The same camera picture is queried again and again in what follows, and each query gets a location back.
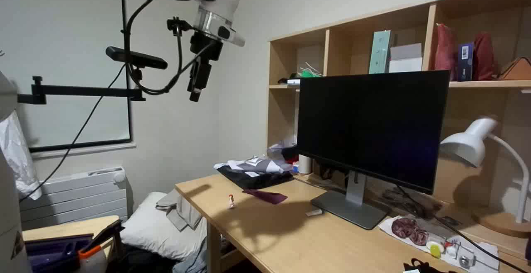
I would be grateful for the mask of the white roll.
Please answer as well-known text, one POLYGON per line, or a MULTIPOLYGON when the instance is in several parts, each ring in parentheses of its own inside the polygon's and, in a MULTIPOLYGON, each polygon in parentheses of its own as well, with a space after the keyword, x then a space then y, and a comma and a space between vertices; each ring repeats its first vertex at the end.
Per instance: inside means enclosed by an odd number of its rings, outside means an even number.
POLYGON ((310 175, 312 173, 313 160, 309 156, 299 155, 297 171, 299 175, 310 175))

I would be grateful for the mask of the window with white blind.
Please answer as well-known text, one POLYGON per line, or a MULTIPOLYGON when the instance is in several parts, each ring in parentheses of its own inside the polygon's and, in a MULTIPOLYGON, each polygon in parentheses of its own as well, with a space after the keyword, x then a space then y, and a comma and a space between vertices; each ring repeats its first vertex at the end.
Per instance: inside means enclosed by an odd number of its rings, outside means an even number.
MULTIPOLYGON (((0 0, 0 71, 19 93, 42 84, 107 87, 123 63, 106 55, 122 47, 121 0, 0 0)), ((77 135, 99 97, 47 95, 45 105, 20 104, 30 152, 59 156, 77 135)), ((75 145, 78 151, 134 147, 126 98, 105 97, 75 145)))

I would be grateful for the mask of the white box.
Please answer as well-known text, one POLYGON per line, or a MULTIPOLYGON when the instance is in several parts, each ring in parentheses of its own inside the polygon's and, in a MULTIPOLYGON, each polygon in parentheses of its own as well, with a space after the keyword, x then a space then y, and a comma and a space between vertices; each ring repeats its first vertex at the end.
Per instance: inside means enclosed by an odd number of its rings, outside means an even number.
POLYGON ((421 71, 423 63, 422 44, 408 44, 390 48, 389 73, 421 71))

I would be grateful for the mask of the white pillow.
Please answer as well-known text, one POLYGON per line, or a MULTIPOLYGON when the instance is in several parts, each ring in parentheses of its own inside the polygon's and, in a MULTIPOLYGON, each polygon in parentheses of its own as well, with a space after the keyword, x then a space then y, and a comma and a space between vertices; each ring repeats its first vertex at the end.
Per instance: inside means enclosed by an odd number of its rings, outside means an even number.
POLYGON ((167 218, 165 211, 156 208, 156 203, 166 195, 162 192, 148 194, 131 217, 122 224, 122 243, 164 258, 184 261, 200 249, 207 235, 207 222, 200 217, 197 227, 191 228, 184 223, 184 228, 178 229, 167 218))

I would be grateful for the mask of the white desk lamp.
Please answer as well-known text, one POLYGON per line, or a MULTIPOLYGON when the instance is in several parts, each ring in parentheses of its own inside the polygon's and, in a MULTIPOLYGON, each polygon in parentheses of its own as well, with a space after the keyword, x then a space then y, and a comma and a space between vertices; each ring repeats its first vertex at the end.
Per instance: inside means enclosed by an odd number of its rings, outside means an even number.
POLYGON ((497 124, 497 120, 491 117, 478 118, 464 132, 452 134, 442 140, 440 148, 443 152, 457 156, 459 160, 474 168, 479 168, 485 159, 485 139, 487 138, 498 143, 514 157, 523 174, 516 214, 507 212, 495 214, 487 207, 483 207, 473 210, 472 218, 478 224, 497 233, 518 238, 529 238, 531 237, 531 221, 525 221, 524 214, 531 173, 518 152, 506 141, 493 134, 497 124))

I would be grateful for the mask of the white radiator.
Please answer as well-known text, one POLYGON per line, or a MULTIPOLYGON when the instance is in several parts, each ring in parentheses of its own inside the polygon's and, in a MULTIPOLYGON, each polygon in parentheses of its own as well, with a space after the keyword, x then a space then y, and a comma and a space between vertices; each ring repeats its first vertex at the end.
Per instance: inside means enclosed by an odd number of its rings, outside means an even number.
POLYGON ((106 216, 128 218, 122 166, 52 178, 41 192, 40 198, 19 205, 24 231, 106 216))

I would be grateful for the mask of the blue-grey cloth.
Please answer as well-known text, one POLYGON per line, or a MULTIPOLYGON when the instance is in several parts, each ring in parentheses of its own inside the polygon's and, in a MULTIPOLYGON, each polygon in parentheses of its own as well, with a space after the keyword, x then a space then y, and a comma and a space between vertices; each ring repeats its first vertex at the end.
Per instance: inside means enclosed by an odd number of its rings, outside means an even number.
POLYGON ((207 273, 207 240, 203 239, 199 250, 184 261, 176 263, 171 273, 207 273))

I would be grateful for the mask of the white towel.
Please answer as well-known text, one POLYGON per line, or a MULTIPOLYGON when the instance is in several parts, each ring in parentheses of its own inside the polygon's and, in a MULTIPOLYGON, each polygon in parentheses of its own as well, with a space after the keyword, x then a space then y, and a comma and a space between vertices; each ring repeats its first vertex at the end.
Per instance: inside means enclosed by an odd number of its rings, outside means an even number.
POLYGON ((381 224, 378 225, 378 228, 387 233, 390 237, 394 237, 403 243, 416 248, 417 250, 423 251, 424 253, 430 254, 430 249, 426 245, 416 245, 409 238, 402 239, 395 235, 392 231, 392 223, 401 218, 414 219, 419 227, 430 234, 432 239, 443 243, 444 241, 449 241, 453 244, 458 244, 459 248, 457 249, 456 256, 452 256, 447 252, 443 252, 441 260, 452 265, 454 267, 464 269, 469 273, 498 273, 499 271, 499 261, 495 258, 487 255, 482 252, 480 249, 476 248, 472 243, 464 239, 462 236, 457 235, 456 233, 446 229, 445 227, 432 222, 427 222, 423 219, 414 218, 412 215, 407 216, 396 216, 383 220, 381 224), (460 258, 466 256, 471 258, 473 263, 469 268, 462 267, 460 264, 460 258))

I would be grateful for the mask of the black monitor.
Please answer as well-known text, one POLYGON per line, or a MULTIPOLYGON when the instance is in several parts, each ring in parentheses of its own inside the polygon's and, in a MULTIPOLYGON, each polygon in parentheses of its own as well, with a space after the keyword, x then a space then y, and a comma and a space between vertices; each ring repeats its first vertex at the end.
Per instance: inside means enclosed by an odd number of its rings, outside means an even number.
POLYGON ((295 148, 348 173, 346 194, 311 204, 370 231, 390 209, 364 202, 368 177, 432 194, 449 83, 448 70, 301 79, 295 148))

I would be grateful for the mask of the teal box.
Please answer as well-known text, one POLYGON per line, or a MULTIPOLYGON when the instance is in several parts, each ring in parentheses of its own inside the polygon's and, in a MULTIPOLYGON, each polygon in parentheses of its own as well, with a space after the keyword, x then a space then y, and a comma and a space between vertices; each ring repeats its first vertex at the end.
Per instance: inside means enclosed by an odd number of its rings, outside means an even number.
POLYGON ((383 74, 388 71, 390 48, 394 42, 395 34, 391 30, 373 33, 368 74, 383 74))

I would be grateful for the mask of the dark blue box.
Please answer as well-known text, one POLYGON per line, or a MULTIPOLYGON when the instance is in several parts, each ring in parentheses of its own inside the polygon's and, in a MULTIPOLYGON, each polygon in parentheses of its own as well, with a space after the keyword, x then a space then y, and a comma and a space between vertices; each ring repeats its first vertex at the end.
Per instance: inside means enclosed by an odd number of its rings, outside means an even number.
POLYGON ((456 79, 458 82, 473 80, 474 43, 459 44, 457 50, 456 79))

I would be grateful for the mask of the maroon scrunchie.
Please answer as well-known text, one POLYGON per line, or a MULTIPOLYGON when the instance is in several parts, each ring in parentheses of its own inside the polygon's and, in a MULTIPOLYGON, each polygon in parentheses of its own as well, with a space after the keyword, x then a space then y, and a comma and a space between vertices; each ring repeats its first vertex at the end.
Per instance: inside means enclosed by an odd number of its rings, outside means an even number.
POLYGON ((415 245, 426 245, 429 233, 419 227, 417 221, 409 218, 395 219, 391 231, 401 239, 410 239, 415 245))

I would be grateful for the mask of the light wooden table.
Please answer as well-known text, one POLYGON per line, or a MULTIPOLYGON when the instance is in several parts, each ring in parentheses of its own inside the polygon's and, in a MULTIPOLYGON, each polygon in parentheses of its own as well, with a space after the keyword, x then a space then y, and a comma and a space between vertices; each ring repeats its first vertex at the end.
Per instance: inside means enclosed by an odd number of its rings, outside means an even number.
POLYGON ((29 229, 22 232, 25 241, 48 239, 54 237, 74 236, 81 234, 98 235, 104 228, 118 220, 118 216, 97 217, 78 222, 67 222, 54 226, 29 229))

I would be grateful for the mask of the brown pouch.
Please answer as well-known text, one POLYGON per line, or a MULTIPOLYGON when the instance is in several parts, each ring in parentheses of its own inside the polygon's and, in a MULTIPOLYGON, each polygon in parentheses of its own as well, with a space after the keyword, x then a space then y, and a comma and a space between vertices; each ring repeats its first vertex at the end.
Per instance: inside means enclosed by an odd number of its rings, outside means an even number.
POLYGON ((497 80, 531 80, 531 61, 520 57, 506 65, 497 80))

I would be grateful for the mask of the dark red bag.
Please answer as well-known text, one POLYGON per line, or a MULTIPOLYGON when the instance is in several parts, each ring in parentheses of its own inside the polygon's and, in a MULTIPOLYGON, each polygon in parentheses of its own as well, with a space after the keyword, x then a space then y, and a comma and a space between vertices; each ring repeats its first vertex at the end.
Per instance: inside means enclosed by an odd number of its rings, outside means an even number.
POLYGON ((473 80, 495 80, 499 71, 494 58, 492 37, 488 32, 481 32, 474 40, 473 80))

